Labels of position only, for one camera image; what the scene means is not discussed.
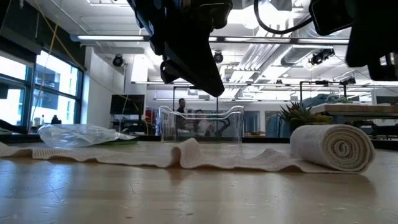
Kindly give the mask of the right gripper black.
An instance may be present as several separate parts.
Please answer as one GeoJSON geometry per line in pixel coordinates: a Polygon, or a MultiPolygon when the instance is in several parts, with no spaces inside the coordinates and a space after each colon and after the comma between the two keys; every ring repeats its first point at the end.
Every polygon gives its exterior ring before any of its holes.
{"type": "Polygon", "coordinates": [[[374,81],[398,81],[398,0],[351,0],[346,52],[350,67],[368,65],[374,81]]]}

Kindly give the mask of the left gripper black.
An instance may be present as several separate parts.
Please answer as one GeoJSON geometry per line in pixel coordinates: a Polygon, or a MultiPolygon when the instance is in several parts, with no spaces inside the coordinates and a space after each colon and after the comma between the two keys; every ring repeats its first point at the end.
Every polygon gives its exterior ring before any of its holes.
{"type": "Polygon", "coordinates": [[[160,64],[165,84],[182,78],[211,96],[220,96],[224,85],[209,45],[215,20],[198,0],[127,0],[137,24],[149,35],[156,55],[167,57],[160,64]],[[184,32],[204,38],[179,38],[184,32]]]}

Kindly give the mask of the white elastic bandage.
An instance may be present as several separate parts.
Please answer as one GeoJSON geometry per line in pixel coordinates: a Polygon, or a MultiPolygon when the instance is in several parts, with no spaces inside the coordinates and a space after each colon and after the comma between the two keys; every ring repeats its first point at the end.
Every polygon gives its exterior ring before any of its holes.
{"type": "Polygon", "coordinates": [[[166,149],[163,156],[140,156],[133,152],[95,148],[12,147],[0,143],[0,158],[24,156],[43,160],[67,158],[78,162],[96,161],[103,164],[159,168],[178,164],[184,169],[210,166],[277,172],[296,167],[306,173],[360,174],[373,162],[375,149],[367,134],[344,124],[306,125],[297,128],[290,137],[289,156],[273,148],[267,148],[259,155],[248,158],[207,156],[193,138],[166,149]]]}

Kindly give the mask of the wooden workbench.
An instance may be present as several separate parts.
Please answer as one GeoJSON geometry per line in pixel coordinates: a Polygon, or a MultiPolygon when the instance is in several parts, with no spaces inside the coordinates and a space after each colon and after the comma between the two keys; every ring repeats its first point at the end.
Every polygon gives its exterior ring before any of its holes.
{"type": "Polygon", "coordinates": [[[387,105],[322,104],[314,106],[311,112],[331,116],[334,124],[370,119],[398,119],[398,106],[387,105]]]}

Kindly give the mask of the red cabinet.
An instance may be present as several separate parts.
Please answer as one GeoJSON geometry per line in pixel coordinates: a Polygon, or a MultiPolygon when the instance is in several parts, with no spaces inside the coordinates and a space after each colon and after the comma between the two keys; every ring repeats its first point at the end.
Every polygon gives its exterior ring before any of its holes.
{"type": "Polygon", "coordinates": [[[158,115],[158,109],[154,108],[146,108],[144,112],[145,120],[151,124],[155,125],[157,123],[157,115],[158,115]]]}

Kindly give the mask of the black track light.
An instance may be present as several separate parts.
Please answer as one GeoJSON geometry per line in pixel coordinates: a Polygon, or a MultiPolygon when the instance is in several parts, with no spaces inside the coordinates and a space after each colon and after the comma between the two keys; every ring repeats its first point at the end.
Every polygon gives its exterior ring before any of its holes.
{"type": "Polygon", "coordinates": [[[329,59],[329,57],[333,56],[334,54],[335,54],[334,49],[322,49],[321,51],[313,54],[309,62],[312,65],[319,65],[323,63],[325,60],[329,59]]]}

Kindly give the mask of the clear plastic bin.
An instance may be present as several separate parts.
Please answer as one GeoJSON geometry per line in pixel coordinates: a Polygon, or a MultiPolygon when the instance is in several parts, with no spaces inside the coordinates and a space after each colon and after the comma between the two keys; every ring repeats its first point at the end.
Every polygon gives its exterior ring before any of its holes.
{"type": "Polygon", "coordinates": [[[242,143],[243,106],[233,106],[223,113],[206,113],[203,110],[180,113],[161,106],[159,118],[163,142],[183,142],[193,138],[200,143],[242,143]]]}

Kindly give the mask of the black monitor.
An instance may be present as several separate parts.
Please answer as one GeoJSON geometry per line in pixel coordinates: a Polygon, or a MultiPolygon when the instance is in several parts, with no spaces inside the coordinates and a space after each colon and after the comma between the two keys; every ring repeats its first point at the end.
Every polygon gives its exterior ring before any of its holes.
{"type": "Polygon", "coordinates": [[[142,115],[145,103],[144,95],[113,95],[110,114],[142,115]]]}

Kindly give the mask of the ceiling light strip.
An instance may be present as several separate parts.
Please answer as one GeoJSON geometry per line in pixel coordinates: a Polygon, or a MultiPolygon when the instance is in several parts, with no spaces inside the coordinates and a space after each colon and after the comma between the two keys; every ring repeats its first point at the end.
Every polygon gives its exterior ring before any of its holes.
{"type": "Polygon", "coordinates": [[[117,35],[78,35],[77,39],[79,40],[98,40],[98,41],[128,41],[128,40],[136,40],[141,41],[144,40],[144,36],[117,36],[117,35]]]}

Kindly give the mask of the green container lid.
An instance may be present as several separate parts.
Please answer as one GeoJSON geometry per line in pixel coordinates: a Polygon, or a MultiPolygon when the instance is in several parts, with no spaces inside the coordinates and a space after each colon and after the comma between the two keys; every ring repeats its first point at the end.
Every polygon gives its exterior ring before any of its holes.
{"type": "Polygon", "coordinates": [[[93,146],[127,146],[127,145],[135,145],[137,144],[138,141],[135,139],[132,140],[115,140],[115,141],[108,141],[108,142],[102,142],[98,144],[94,144],[93,146]]]}

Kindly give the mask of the potted succulent plant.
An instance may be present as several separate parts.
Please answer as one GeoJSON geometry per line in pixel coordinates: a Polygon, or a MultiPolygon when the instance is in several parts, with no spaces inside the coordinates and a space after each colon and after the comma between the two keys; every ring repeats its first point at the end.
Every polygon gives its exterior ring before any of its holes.
{"type": "Polygon", "coordinates": [[[291,106],[286,108],[280,107],[278,116],[282,118],[288,125],[290,133],[297,128],[305,125],[328,125],[332,124],[331,116],[313,114],[312,107],[306,108],[301,102],[291,102],[291,106]]]}

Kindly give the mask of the large window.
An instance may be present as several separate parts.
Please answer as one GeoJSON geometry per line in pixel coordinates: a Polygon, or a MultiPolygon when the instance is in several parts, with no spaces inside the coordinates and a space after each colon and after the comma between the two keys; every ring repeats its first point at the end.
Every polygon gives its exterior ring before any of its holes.
{"type": "Polygon", "coordinates": [[[79,123],[83,72],[46,51],[34,59],[0,51],[0,120],[33,130],[79,123]]]}

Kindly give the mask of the clear plastic bag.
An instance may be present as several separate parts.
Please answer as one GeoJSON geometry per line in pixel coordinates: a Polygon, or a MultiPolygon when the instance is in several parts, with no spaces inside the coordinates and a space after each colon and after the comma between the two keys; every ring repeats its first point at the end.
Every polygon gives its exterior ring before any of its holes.
{"type": "Polygon", "coordinates": [[[107,142],[135,140],[134,136],[92,124],[45,124],[38,129],[50,147],[88,147],[107,142]]]}

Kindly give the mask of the silver ventilation duct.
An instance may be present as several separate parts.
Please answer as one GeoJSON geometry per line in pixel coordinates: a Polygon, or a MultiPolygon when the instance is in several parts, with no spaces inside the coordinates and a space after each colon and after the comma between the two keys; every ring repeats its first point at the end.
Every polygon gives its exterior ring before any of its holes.
{"type": "MultiPolygon", "coordinates": [[[[342,37],[341,32],[342,30],[339,30],[326,36],[320,36],[316,32],[313,23],[311,23],[299,30],[296,30],[293,33],[293,37],[303,37],[308,39],[317,39],[317,38],[337,39],[342,37]]],[[[301,62],[306,56],[312,53],[317,53],[323,49],[330,49],[330,48],[331,47],[327,47],[326,45],[315,45],[315,44],[292,45],[292,47],[287,51],[287,53],[281,58],[280,64],[284,67],[290,67],[301,62]]]]}

